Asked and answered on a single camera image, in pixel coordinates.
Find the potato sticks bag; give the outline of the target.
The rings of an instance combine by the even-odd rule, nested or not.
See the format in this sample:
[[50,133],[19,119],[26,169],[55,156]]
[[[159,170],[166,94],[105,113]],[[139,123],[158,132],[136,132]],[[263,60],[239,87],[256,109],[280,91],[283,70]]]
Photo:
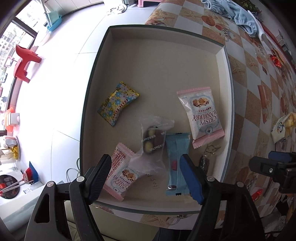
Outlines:
[[271,136],[273,142],[276,144],[282,139],[287,139],[292,135],[292,131],[295,128],[295,113],[291,112],[281,117],[274,125]]

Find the clear brown snack bar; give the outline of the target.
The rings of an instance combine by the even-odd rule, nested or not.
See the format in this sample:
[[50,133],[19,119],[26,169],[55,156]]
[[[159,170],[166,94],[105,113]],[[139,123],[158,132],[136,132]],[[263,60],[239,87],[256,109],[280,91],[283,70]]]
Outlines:
[[206,149],[204,150],[199,160],[199,168],[201,168],[205,174],[208,173],[211,158],[214,157],[220,151],[220,149],[221,149],[221,146],[219,145],[214,145],[214,144],[207,145]]

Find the pink crispy cranberry packet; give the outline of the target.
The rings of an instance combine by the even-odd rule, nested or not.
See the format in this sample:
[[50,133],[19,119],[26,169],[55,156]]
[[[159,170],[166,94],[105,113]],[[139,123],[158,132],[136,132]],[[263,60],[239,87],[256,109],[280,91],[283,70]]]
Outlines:
[[189,120],[194,149],[225,136],[210,87],[180,90],[177,96]]

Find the floral yellow candy packet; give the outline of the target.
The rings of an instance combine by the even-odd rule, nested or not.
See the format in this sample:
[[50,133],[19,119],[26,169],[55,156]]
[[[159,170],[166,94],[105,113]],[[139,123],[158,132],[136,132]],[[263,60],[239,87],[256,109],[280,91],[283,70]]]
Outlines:
[[114,126],[122,110],[138,97],[139,93],[129,87],[126,83],[120,82],[115,90],[99,107],[97,112],[111,126]]

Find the clear chocolate cake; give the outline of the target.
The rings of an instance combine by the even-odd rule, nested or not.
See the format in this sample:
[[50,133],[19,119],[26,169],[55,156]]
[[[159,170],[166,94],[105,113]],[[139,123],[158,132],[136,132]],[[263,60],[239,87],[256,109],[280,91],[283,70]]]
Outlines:
[[163,150],[167,131],[175,125],[174,120],[148,115],[140,119],[141,148],[131,157],[128,167],[137,173],[155,175],[165,170]]

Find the light blue snack bar wrapper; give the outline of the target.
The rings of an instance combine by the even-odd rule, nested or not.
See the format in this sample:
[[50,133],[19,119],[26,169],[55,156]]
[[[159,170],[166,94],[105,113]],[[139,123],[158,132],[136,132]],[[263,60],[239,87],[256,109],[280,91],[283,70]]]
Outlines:
[[167,196],[189,194],[189,188],[180,169],[180,158],[189,154],[190,133],[168,133],[166,135],[166,150],[169,159],[169,181]]

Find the red snack wrapper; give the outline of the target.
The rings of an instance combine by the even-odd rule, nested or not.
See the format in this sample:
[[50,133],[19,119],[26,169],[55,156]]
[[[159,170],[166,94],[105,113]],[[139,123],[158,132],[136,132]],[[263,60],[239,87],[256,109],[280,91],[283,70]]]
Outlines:
[[262,192],[263,192],[263,189],[261,188],[252,194],[251,198],[252,198],[253,202],[255,202],[261,196]]

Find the red foil snack far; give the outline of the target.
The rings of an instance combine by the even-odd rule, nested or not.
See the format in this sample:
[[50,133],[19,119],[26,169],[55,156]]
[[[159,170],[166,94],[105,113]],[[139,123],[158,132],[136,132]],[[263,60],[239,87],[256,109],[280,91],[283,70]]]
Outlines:
[[277,58],[276,55],[269,55],[270,59],[272,60],[273,64],[278,68],[281,69],[282,68],[282,64],[280,62],[280,60]]

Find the cardboard tray box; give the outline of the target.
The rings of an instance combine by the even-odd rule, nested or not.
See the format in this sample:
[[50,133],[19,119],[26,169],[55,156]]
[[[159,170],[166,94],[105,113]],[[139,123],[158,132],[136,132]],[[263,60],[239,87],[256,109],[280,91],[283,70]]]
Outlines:
[[[98,114],[100,105],[124,82],[139,97],[120,113],[114,126]],[[86,90],[80,136],[80,164],[85,173],[118,143],[134,152],[141,146],[140,119],[160,116],[174,120],[174,133],[190,132],[177,92],[210,87],[225,136],[222,152],[209,173],[223,181],[234,130],[234,91],[230,63],[223,44],[199,34],[149,25],[107,29]]]

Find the red plastic stool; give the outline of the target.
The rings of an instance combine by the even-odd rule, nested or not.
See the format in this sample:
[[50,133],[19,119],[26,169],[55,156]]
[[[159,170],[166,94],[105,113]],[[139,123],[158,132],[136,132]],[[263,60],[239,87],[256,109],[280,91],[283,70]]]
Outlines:
[[20,80],[29,83],[30,79],[27,78],[27,71],[25,69],[26,65],[30,62],[40,63],[42,58],[39,57],[35,52],[30,49],[23,48],[19,45],[16,45],[15,51],[20,57],[17,64],[14,68],[14,77],[19,78]]

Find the light blue cloth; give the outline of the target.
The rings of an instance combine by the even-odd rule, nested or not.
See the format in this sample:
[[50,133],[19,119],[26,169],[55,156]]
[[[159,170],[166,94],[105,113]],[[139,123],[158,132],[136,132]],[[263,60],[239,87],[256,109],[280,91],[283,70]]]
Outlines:
[[237,3],[225,0],[202,0],[201,2],[207,9],[234,21],[250,37],[259,37],[263,34],[262,25],[255,16]]

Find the blue dustpan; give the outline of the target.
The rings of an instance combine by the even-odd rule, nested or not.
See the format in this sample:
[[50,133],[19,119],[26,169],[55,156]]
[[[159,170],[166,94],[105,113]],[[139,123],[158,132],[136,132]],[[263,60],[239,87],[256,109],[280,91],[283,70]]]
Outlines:
[[47,30],[49,32],[53,32],[57,29],[62,23],[62,16],[58,14],[57,11],[45,12],[46,20],[47,20]]

